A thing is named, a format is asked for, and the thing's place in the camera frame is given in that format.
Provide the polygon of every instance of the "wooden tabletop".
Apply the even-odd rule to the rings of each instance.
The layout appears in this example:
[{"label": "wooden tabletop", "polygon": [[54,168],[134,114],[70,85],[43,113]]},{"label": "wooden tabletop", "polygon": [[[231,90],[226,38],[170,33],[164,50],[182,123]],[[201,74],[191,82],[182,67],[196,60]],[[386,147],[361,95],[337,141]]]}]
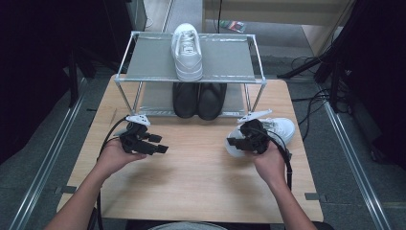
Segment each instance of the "wooden tabletop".
[{"label": "wooden tabletop", "polygon": [[[125,94],[134,98],[137,82],[123,82]],[[260,85],[249,85],[252,102]],[[318,200],[306,200],[316,193],[304,144],[282,80],[269,80],[256,111],[271,108],[269,117],[292,120],[296,132],[287,145],[293,154],[293,194],[312,220],[323,221]],[[102,141],[110,128],[128,114],[112,77],[83,144],[68,186],[79,186],[91,171]],[[104,218],[162,219],[226,222],[282,223],[277,203],[250,159],[234,158],[224,148],[225,137],[237,125],[237,118],[203,121],[197,116],[149,117],[148,132],[161,135],[167,153],[155,153],[125,166],[108,178],[101,189]],[[124,128],[126,123],[117,127]],[[68,200],[63,195],[57,209]]]}]

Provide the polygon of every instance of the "gray floor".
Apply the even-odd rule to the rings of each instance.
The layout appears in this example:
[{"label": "gray floor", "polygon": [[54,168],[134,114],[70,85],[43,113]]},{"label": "gray floor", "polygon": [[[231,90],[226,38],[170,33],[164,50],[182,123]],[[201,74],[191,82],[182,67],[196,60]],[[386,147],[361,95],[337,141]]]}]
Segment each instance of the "gray floor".
[{"label": "gray floor", "polygon": [[[181,22],[190,22],[196,28],[200,28],[198,26],[201,25],[201,16],[195,12],[199,9],[198,2],[200,1],[174,1],[167,31],[174,31]],[[158,17],[151,14],[148,17],[153,19],[153,26],[157,26],[156,24],[160,21]],[[213,32],[211,31],[213,28],[210,29],[213,22],[205,23],[207,23],[207,32]],[[288,72],[294,58],[311,56],[300,26],[247,22],[246,33],[256,34],[260,41],[259,52],[263,56],[263,67],[268,78]],[[294,64],[299,65],[300,61],[304,60],[298,59]],[[110,70],[99,66],[97,76],[93,80],[86,80],[86,90],[81,93],[83,101],[78,115],[67,133],[66,140],[61,145],[58,158],[31,217],[25,224],[25,229],[42,229],[55,214],[60,200],[60,195],[54,193],[55,188],[66,184],[95,115],[94,109],[98,108],[105,86],[112,74],[114,73]],[[311,75],[311,72],[306,71],[301,77],[287,80],[292,99],[312,97],[319,91],[319,85],[312,81]],[[0,229],[7,229],[17,214],[25,193],[34,181],[65,115],[69,112],[68,104],[69,93],[55,106],[29,144],[0,165]],[[301,121],[306,115],[307,102],[294,103],[294,108],[298,121]],[[339,114],[338,118],[342,121],[356,157],[361,162],[362,169],[376,192],[377,201],[382,204],[383,213],[388,218],[392,229],[406,229],[406,195],[404,195],[406,172],[396,165],[373,162],[366,140],[355,121],[348,114]],[[322,108],[313,113],[310,119],[310,129],[304,146],[317,192],[324,198],[321,204],[325,222],[335,229],[388,229],[375,225],[357,177],[345,155],[343,143],[337,137],[335,126],[327,111]],[[301,133],[305,133],[305,126],[301,126]],[[104,224],[105,229],[124,229],[125,221],[106,219]],[[280,224],[273,224],[272,227],[283,229]]]}]

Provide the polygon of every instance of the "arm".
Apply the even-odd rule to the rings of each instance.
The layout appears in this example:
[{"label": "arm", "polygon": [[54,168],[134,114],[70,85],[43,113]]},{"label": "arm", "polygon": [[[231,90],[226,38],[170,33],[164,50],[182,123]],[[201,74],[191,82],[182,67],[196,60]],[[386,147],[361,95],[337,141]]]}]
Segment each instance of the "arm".
[{"label": "arm", "polygon": [[126,164],[146,157],[125,153],[119,140],[109,141],[95,167],[45,229],[86,229],[104,180]]},{"label": "arm", "polygon": [[269,142],[263,154],[249,154],[277,200],[286,229],[316,229],[286,185],[284,161],[275,144]]}]

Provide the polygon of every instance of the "metal frame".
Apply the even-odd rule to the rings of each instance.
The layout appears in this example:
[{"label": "metal frame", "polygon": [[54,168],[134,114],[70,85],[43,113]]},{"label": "metal frame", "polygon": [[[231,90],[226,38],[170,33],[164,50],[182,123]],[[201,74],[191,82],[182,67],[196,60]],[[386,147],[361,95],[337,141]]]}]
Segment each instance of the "metal frame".
[{"label": "metal frame", "polygon": [[[116,77],[114,79],[114,81],[116,82],[116,84],[117,84],[117,86],[118,86],[118,88],[119,88],[119,90],[120,90],[120,92],[121,92],[121,94],[123,96],[125,105],[128,108],[128,111],[129,111],[129,113],[131,115],[136,114],[137,106],[138,106],[140,96],[141,96],[141,90],[143,88],[143,82],[144,81],[157,81],[157,80],[129,80],[129,79],[126,79],[126,78],[122,78],[122,76],[124,75],[123,70],[125,69],[124,64],[126,63],[126,61],[128,59],[131,59],[129,49],[130,49],[132,44],[134,44],[134,47],[135,47],[135,45],[137,43],[137,38],[141,34],[144,34],[144,35],[148,35],[148,34],[150,34],[150,35],[158,35],[158,34],[163,34],[163,33],[136,32],[136,31],[131,32],[131,36],[130,36],[130,39],[128,41],[127,47],[125,49],[125,53],[124,53],[122,63],[120,65],[119,71],[118,71],[118,73],[117,73],[117,75],[116,75]],[[249,42],[249,49],[250,50],[251,50],[252,46],[254,46],[254,48],[255,48],[255,53],[256,53],[256,56],[257,56],[257,59],[258,59],[258,63],[259,63],[260,79],[255,78],[255,81],[248,81],[248,80],[218,80],[216,82],[220,82],[220,83],[243,83],[244,84],[244,91],[245,91],[246,109],[247,109],[246,112],[248,113],[250,111],[255,111],[255,109],[257,108],[257,105],[259,103],[259,98],[260,98],[260,96],[262,94],[263,89],[266,86],[266,78],[265,78],[265,76],[263,74],[263,70],[262,70],[262,64],[261,64],[261,61],[260,61],[259,48],[258,48],[258,44],[257,44],[257,41],[256,41],[256,36],[254,34],[244,34],[244,35],[237,34],[236,35],[236,37],[242,37],[242,36],[245,36],[246,39],[247,39],[247,42]],[[138,90],[137,90],[135,100],[134,100],[134,104],[133,104],[132,107],[131,107],[131,105],[129,103],[129,100],[128,100],[127,96],[125,95],[125,92],[123,91],[122,86],[121,86],[121,82],[124,82],[124,81],[138,81],[140,83],[139,87],[138,87]],[[177,82],[177,81],[180,81],[180,80],[161,80],[161,81],[174,81],[174,82]],[[206,80],[199,80],[197,82],[207,82],[207,81]],[[258,96],[257,96],[257,98],[256,98],[256,100],[254,102],[254,105],[252,107],[251,107],[250,96],[249,96],[249,93],[248,93],[248,84],[260,84],[261,85]],[[243,116],[243,115],[245,115],[245,114],[236,114],[236,113],[224,112],[223,114],[220,114],[219,117],[240,117],[240,116]]]}]

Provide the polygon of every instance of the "metal shoe rack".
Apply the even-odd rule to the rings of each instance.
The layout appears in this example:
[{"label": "metal shoe rack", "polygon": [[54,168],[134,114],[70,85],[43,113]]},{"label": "metal shoe rack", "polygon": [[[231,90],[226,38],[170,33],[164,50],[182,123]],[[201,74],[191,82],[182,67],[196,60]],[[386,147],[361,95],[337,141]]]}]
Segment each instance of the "metal shoe rack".
[{"label": "metal shoe rack", "polygon": [[[131,33],[115,78],[131,115],[138,113],[147,116],[175,116],[171,104],[171,90],[172,84],[180,80],[176,76],[171,54],[171,38],[172,34],[168,33]],[[266,85],[255,35],[199,34],[199,41],[203,77],[194,82],[228,83],[226,99],[219,116],[242,117],[247,112],[254,111]],[[258,59],[260,75],[254,74],[252,53]],[[126,81],[139,82],[132,106],[122,88],[122,83]],[[261,85],[253,105],[248,93],[249,84]],[[142,105],[138,107],[141,97]]]}]

